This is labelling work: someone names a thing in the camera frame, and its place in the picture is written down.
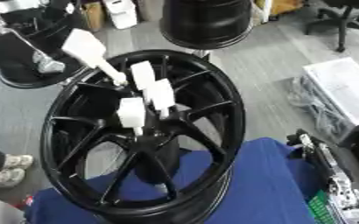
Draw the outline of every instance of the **black stand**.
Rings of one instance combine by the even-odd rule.
[[[346,50],[346,35],[347,28],[353,28],[359,30],[359,14],[351,15],[353,10],[352,6],[348,6],[344,11],[343,15],[329,9],[320,9],[318,19],[323,19],[324,16],[328,16],[329,19],[323,19],[312,22],[306,26],[306,35],[309,35],[312,29],[316,25],[329,25],[339,27],[339,47],[336,49],[337,52],[342,53]]]

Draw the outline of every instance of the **shoe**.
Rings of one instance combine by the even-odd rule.
[[[27,170],[33,162],[34,157],[30,155],[12,156],[10,154],[6,154],[3,169],[8,170],[14,168],[21,168],[23,170]]]
[[[25,170],[17,168],[0,171],[0,188],[13,187],[25,178]]]

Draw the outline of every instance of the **gray floor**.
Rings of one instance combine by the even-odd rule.
[[[303,25],[315,17],[310,7],[283,16],[280,21],[256,27],[241,43],[214,51],[212,62],[219,66],[240,90],[247,110],[246,139],[273,137],[284,141],[297,128],[316,133],[313,120],[287,100],[292,77],[303,74],[304,65],[350,56],[359,62],[359,31],[348,33],[345,53],[334,51],[337,30],[303,34]],[[142,49],[183,50],[165,41],[157,23],[144,23],[129,30],[107,29],[96,34],[107,46],[108,57]],[[60,91],[60,86],[17,90],[0,83],[0,149],[39,156],[39,133],[43,118]],[[359,179],[359,168],[349,152],[343,160]],[[50,186],[39,163],[20,186],[0,191],[9,202],[22,199]]]

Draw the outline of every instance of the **blue cloth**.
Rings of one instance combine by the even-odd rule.
[[[270,138],[244,143],[227,195],[205,223],[314,224],[304,200],[304,196],[309,198],[316,191],[316,187],[309,187],[315,186],[313,168],[302,160],[287,160],[291,150]],[[197,179],[210,159],[205,151],[182,157],[181,168],[174,178],[176,185],[185,186]],[[91,179],[90,184],[101,191],[110,180],[109,175]],[[147,200],[159,195],[154,187],[133,174],[124,181],[120,192],[128,200]],[[96,223],[91,213],[66,201],[53,189],[38,192],[25,216],[31,224]]]

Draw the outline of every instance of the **rim lip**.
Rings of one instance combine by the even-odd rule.
[[[198,187],[197,189],[194,189],[190,191],[187,195],[181,195],[180,198],[175,199],[173,201],[169,201],[167,203],[158,205],[158,206],[150,206],[147,208],[119,208],[119,207],[111,207],[111,208],[104,208],[104,207],[98,207],[98,206],[90,206],[86,205],[86,203],[83,203],[82,200],[76,199],[75,197],[71,197],[70,193],[68,192],[67,188],[64,187],[61,184],[61,181],[59,181],[59,174],[54,170],[54,162],[52,157],[52,148],[51,148],[51,136],[48,136],[47,133],[51,133],[52,131],[52,125],[50,123],[50,118],[52,117],[53,113],[59,108],[59,106],[62,106],[62,104],[68,99],[69,96],[71,96],[74,91],[77,89],[77,86],[75,85],[78,81],[88,80],[92,76],[96,75],[97,73],[101,72],[98,69],[95,69],[91,72],[81,73],[72,80],[72,82],[67,85],[57,96],[57,99],[52,104],[51,108],[49,109],[44,126],[41,132],[41,140],[40,140],[40,161],[42,164],[42,168],[45,171],[46,176],[50,180],[50,182],[53,184],[53,186],[61,193],[63,194],[67,199],[72,201],[74,204],[78,205],[79,207],[82,207],[84,209],[93,211],[97,214],[101,215],[112,215],[112,216],[118,216],[118,217],[131,217],[131,216],[146,216],[146,215],[154,215],[159,214],[163,211],[168,211],[170,209],[175,209],[180,204],[188,203],[193,200],[198,199],[198,194],[207,190],[209,187],[213,186],[217,180],[219,180],[222,175],[231,167],[232,163],[234,162],[234,159],[236,157],[236,153],[238,152],[242,142],[243,142],[243,136],[245,133],[245,111],[243,108],[243,101],[241,96],[239,95],[238,91],[236,90],[235,85],[232,83],[232,81],[227,77],[227,75],[218,67],[214,66],[213,64],[205,61],[204,59],[201,59],[197,56],[194,56],[192,54],[184,53],[184,52],[176,52],[172,50],[145,50],[145,51],[137,51],[137,52],[129,52],[126,54],[118,55],[112,60],[115,62],[121,61],[124,58],[131,58],[138,55],[143,54],[150,54],[152,56],[159,56],[159,55],[169,55],[169,56],[178,56],[178,57],[188,57],[189,60],[195,62],[196,64],[200,65],[201,67],[210,68],[208,70],[214,71],[215,78],[220,79],[220,81],[223,81],[225,84],[225,88],[230,92],[230,94],[235,98],[232,100],[234,101],[235,107],[235,116],[236,116],[236,125],[238,126],[236,129],[238,130],[236,133],[236,136],[233,136],[233,143],[228,143],[230,147],[228,147],[229,150],[234,151],[234,156],[232,158],[229,158],[227,167],[219,166],[215,172],[217,174],[221,175],[215,175],[212,178],[207,178],[204,183],[200,184],[200,186],[204,186],[200,189]]]
[[[166,30],[165,30],[165,26],[164,26],[164,22],[163,20],[160,20],[160,32],[162,33],[162,36],[167,39],[169,42],[175,44],[176,46],[182,46],[185,48],[190,48],[190,49],[196,49],[196,50],[216,50],[216,49],[221,49],[224,47],[228,47],[228,46],[232,46],[234,44],[237,44],[238,42],[241,42],[243,39],[245,39],[246,37],[248,37],[248,35],[250,34],[250,32],[253,30],[253,20],[250,19],[249,23],[248,23],[248,27],[238,36],[234,37],[234,38],[230,38],[224,41],[221,41],[220,44],[212,44],[212,43],[206,43],[206,44],[202,44],[202,45],[197,45],[197,44],[192,44],[190,42],[187,42],[185,40],[179,40],[179,39],[175,39],[173,38]]]

